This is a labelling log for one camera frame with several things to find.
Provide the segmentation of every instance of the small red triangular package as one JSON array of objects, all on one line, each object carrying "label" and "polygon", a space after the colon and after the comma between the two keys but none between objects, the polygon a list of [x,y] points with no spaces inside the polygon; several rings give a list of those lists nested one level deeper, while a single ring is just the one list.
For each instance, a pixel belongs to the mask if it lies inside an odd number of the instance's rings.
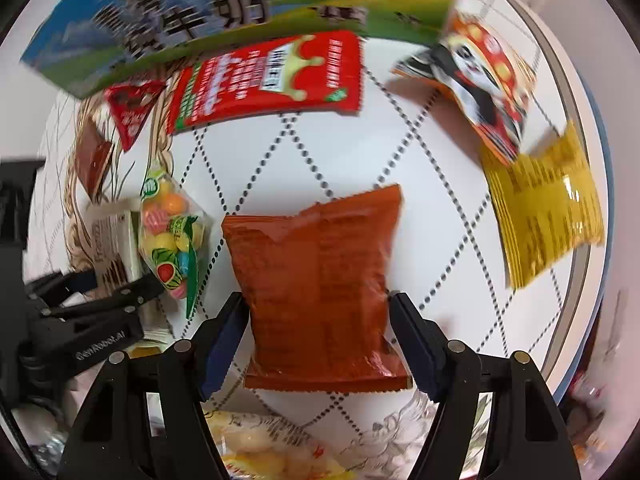
[{"label": "small red triangular package", "polygon": [[125,152],[136,142],[146,117],[164,87],[164,81],[148,81],[142,84],[117,84],[104,91]]}]

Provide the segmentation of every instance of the clear plastic bag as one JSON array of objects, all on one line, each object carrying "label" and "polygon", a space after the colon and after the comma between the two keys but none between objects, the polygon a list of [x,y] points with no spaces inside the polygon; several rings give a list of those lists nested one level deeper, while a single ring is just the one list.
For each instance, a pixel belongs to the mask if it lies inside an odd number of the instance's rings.
[{"label": "clear plastic bag", "polygon": [[138,246],[147,265],[191,316],[198,288],[198,252],[209,219],[158,160],[142,186]]},{"label": "clear plastic bag", "polygon": [[205,412],[232,479],[351,480],[322,444],[280,416]]}]

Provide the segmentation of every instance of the screw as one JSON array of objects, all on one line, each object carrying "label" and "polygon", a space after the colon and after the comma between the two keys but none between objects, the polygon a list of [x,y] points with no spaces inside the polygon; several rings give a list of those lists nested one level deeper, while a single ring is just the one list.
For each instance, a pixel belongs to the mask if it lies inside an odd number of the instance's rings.
[{"label": "screw", "polygon": [[188,352],[191,348],[191,341],[188,339],[180,339],[174,343],[174,350],[179,353]]},{"label": "screw", "polygon": [[112,365],[117,365],[120,364],[121,362],[124,361],[124,354],[123,352],[114,352],[113,354],[111,354],[109,356],[109,362]]},{"label": "screw", "polygon": [[452,339],[447,343],[447,348],[456,354],[460,354],[465,351],[465,344],[457,339]]},{"label": "screw", "polygon": [[522,350],[518,350],[513,354],[513,356],[515,357],[516,361],[519,362],[521,365],[525,365],[529,361],[531,361],[531,357],[529,357],[529,354],[527,354],[526,352],[523,352]]}]

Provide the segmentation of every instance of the yellow snack bag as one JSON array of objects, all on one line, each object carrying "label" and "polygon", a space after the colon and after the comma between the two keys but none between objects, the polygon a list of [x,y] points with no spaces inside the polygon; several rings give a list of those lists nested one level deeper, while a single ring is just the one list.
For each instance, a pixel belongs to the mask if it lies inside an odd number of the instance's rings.
[{"label": "yellow snack bag", "polygon": [[481,154],[500,226],[511,286],[522,288],[583,243],[604,243],[596,187],[573,123],[542,156],[502,165]]},{"label": "yellow snack bag", "polygon": [[205,412],[232,480],[353,480],[324,446],[280,416]]}]

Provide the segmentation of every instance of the red candy wrapper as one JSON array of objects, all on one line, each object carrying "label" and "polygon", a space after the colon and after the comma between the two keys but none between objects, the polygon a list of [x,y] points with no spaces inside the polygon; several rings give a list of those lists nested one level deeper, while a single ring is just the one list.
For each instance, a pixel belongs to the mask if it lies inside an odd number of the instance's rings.
[{"label": "red candy wrapper", "polygon": [[348,30],[267,41],[182,70],[167,131],[233,117],[360,108],[360,41]]},{"label": "red candy wrapper", "polygon": [[148,81],[142,84],[118,84],[104,91],[125,152],[136,142],[164,86],[163,81]]}]

